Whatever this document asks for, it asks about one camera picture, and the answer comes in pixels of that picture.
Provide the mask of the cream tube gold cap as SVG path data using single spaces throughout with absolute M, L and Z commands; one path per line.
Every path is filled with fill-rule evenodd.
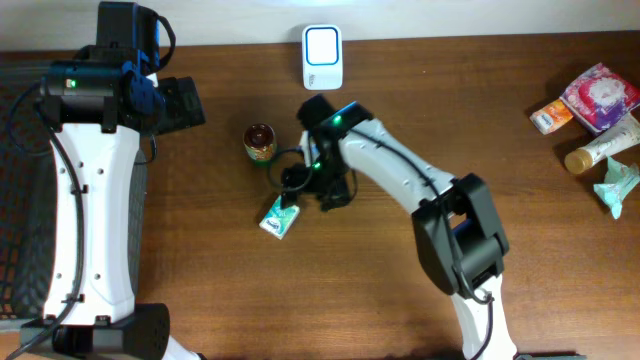
M 567 154 L 564 165 L 570 173 L 579 175 L 605 158 L 638 144 L 639 121 L 633 115 L 627 114 L 589 144 Z

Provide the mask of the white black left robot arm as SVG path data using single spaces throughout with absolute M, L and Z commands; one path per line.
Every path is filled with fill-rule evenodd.
M 103 1 L 96 41 L 52 63 L 34 110 L 56 167 L 53 279 L 19 353 L 53 359 L 191 359 L 166 305 L 137 304 L 129 261 L 130 194 L 146 167 L 140 141 L 202 125 L 194 81 L 161 78 L 168 20 L 134 2 Z

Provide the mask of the red purple pad package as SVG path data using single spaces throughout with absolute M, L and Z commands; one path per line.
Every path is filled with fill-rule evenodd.
M 599 135 L 639 106 L 639 88 L 598 63 L 571 82 L 560 100 L 588 131 Z

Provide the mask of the orange tissue pack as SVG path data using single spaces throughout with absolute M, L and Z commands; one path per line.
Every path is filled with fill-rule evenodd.
M 574 117 L 561 99 L 557 99 L 535 111 L 530 120 L 543 135 L 548 135 L 563 127 Z

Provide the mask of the teal tissue pack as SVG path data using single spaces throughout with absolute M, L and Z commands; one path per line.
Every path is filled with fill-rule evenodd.
M 283 207 L 282 204 L 282 197 L 278 196 L 259 223 L 260 228 L 279 240 L 286 236 L 300 214 L 297 205 Z

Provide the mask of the mint green wipes pack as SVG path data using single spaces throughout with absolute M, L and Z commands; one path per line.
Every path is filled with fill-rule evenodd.
M 607 158 L 607 172 L 602 183 L 594 184 L 593 190 L 598 198 L 609 208 L 612 217 L 617 220 L 621 216 L 623 201 L 639 184 L 639 166 L 624 165 Z

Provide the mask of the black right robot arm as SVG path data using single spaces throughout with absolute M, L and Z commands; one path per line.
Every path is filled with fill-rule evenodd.
M 517 358 L 501 291 L 509 243 L 486 183 L 426 162 L 357 102 L 337 110 L 317 94 L 297 118 L 304 161 L 282 172 L 283 207 L 303 194 L 325 212 L 345 207 L 355 196 L 347 174 L 367 176 L 410 215 L 421 268 L 454 305 L 464 357 Z

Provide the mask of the brown lid sauce jar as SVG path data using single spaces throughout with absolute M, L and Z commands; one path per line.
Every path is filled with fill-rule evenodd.
M 250 125 L 244 132 L 243 144 L 249 158 L 266 166 L 277 152 L 277 139 L 271 126 L 264 123 Z

